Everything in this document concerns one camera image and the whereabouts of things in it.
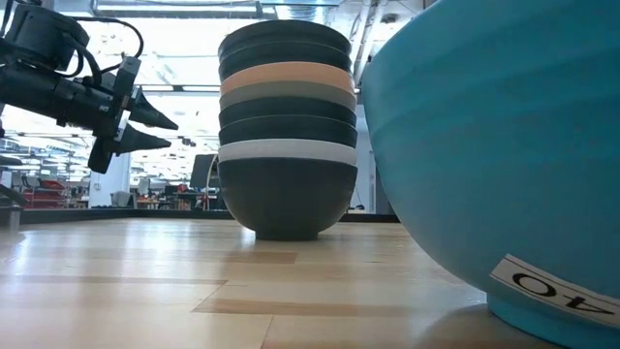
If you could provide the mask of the peach bowl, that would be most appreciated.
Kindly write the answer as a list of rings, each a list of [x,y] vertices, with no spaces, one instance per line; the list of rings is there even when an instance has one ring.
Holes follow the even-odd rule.
[[[345,70],[322,63],[289,61],[258,65],[234,73],[221,82],[220,93],[225,94],[246,85],[274,81],[309,81],[338,87],[351,93],[355,90],[355,81]]]

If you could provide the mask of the dark background monitor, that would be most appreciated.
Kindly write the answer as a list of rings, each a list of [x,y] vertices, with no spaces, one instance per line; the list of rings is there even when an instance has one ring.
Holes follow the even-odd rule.
[[[195,156],[190,184],[192,188],[218,188],[220,186],[217,175],[217,155],[199,154]]]

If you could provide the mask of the black metal table frame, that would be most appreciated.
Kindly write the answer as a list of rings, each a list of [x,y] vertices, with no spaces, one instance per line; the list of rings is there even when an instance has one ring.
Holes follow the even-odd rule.
[[[138,208],[23,210],[18,207],[2,207],[0,208],[0,227],[9,225],[10,216],[13,211],[19,214],[19,223],[23,225],[122,218],[233,220],[233,217],[227,211],[157,210]]]

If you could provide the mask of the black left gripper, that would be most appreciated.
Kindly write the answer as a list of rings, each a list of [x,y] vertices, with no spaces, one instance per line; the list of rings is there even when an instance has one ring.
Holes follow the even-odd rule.
[[[75,79],[60,78],[57,82],[57,125],[81,127],[92,131],[95,143],[91,149],[88,167],[104,174],[114,152],[115,138],[123,113],[123,104],[130,97],[134,81],[140,69],[140,60],[125,57],[117,74],[105,73],[111,86],[77,82]],[[141,89],[134,89],[128,102],[129,119],[148,127],[177,130],[178,125],[155,109],[146,99]],[[130,124],[119,130],[115,143],[115,153],[129,153],[137,150],[150,150],[170,147],[171,142],[145,134]]]

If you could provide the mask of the white number label sticker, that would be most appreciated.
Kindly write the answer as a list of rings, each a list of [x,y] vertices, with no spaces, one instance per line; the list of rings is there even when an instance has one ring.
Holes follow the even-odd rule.
[[[595,323],[620,329],[620,299],[597,294],[507,254],[489,274],[515,291]]]

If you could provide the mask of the red storage bins rack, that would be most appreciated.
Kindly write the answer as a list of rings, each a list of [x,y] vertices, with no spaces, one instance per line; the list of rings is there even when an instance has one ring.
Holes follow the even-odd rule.
[[[26,208],[63,208],[66,203],[65,187],[56,180],[39,179],[30,184],[25,177],[22,180],[22,194],[28,203]]]

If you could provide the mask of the teal bowl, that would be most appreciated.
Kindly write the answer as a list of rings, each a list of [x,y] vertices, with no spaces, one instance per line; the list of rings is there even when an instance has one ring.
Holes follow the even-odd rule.
[[[526,333],[620,349],[489,276],[511,254],[620,299],[620,0],[436,0],[361,92],[387,198],[435,262]]]

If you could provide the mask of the white pillar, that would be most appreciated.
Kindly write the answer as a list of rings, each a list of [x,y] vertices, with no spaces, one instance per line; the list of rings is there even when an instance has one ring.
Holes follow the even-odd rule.
[[[88,207],[110,206],[111,194],[130,189],[131,154],[113,156],[105,174],[92,172],[89,183]]]

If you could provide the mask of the white bowl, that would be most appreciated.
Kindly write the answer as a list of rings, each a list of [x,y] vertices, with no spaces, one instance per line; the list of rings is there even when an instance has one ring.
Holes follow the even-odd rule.
[[[228,143],[219,148],[221,162],[250,158],[299,158],[357,163],[356,149],[341,143],[302,139],[264,139]]]

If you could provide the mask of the dark grey bowl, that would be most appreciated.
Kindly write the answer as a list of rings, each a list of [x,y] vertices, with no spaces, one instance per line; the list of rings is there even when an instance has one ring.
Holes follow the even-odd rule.
[[[357,167],[303,158],[246,158],[218,164],[228,211],[257,239],[314,240],[350,206]]]
[[[352,51],[349,39],[328,26],[312,21],[274,19],[243,26],[227,35],[218,47],[218,58],[222,61],[239,49],[279,41],[317,43],[336,48],[345,54]]]
[[[271,63],[313,62],[351,71],[352,61],[342,51],[309,42],[273,42],[241,48],[225,56],[219,65],[220,81],[242,70]]]
[[[357,130],[348,123],[313,115],[268,115],[236,121],[219,132],[220,145],[266,139],[300,139],[357,144]]]
[[[221,128],[240,120],[270,115],[312,115],[347,123],[353,127],[357,116],[349,108],[321,99],[306,97],[266,97],[235,103],[219,113]]]

